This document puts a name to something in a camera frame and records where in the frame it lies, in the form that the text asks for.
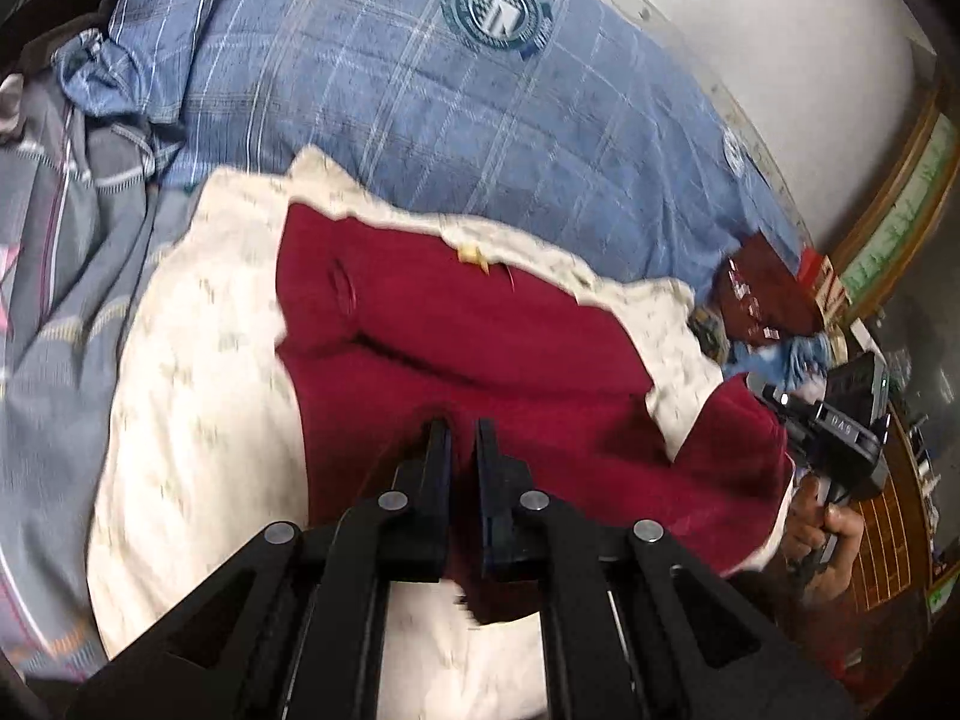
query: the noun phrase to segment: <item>gray fabric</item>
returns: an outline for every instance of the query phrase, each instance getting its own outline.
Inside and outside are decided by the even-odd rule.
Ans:
[[[143,132],[93,124],[45,74],[0,148],[0,646],[28,675],[106,660],[85,544],[131,305],[196,198],[157,194]]]

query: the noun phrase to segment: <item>white blanket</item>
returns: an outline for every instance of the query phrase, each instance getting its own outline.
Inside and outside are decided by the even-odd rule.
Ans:
[[[111,656],[265,525],[306,524],[299,412],[274,353],[284,332],[275,260],[295,199],[331,218],[439,235],[469,258],[525,269],[613,312],[654,380],[647,407],[671,457],[722,382],[686,327],[693,298],[680,282],[616,284],[501,224],[402,212],[315,148],[287,177],[218,170],[189,233],[157,268],[120,365],[88,552]],[[785,513],[743,567],[770,559]],[[381,718],[510,720],[545,709],[539,618],[477,626],[458,595],[451,583],[392,590]]]

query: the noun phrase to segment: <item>red towel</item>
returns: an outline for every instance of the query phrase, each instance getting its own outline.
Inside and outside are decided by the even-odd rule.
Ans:
[[[785,435],[742,379],[714,391],[673,464],[644,405],[652,381],[612,314],[519,269],[458,262],[429,235],[290,208],[277,258],[277,348],[304,428],[311,524],[390,484],[442,416],[453,432],[451,578],[481,620],[473,432],[598,521],[659,520],[713,568],[765,542],[791,473]]]
[[[824,330],[817,301],[793,277],[763,233],[754,233],[728,257],[713,281],[731,341],[771,346]]]

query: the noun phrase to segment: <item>finger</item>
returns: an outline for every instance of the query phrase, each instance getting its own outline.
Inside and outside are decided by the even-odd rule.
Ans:
[[[848,586],[849,577],[845,580],[834,568],[827,567],[827,570],[817,574],[803,589],[803,604],[807,607],[828,604],[843,595]]]
[[[799,519],[794,518],[788,525],[788,532],[800,543],[805,544],[810,549],[820,549],[827,543],[827,534],[820,528],[815,528]]]
[[[830,566],[850,581],[853,571],[853,561],[860,552],[860,543],[863,541],[863,517],[849,507],[827,507],[824,515],[824,527],[837,534],[837,546],[830,559]]]
[[[800,481],[800,486],[790,502],[790,509],[804,519],[812,519],[815,509],[818,508],[817,493],[819,491],[820,480],[816,474],[809,473]]]
[[[813,528],[824,527],[824,508],[822,506],[803,507],[801,511],[788,512],[786,515],[786,528],[790,530],[799,524],[809,525]]]
[[[784,540],[781,541],[781,550],[784,551],[784,557],[791,562],[803,560],[804,557],[813,551],[810,549],[809,544],[805,544],[803,541],[790,535],[784,536]]]

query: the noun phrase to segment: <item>blue plaid blanket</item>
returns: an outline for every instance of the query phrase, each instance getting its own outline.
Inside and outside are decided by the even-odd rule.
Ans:
[[[90,115],[149,119],[166,186],[315,143],[397,206],[500,220],[620,281],[704,298],[757,229],[797,264],[694,80],[596,0],[120,0],[58,74]]]

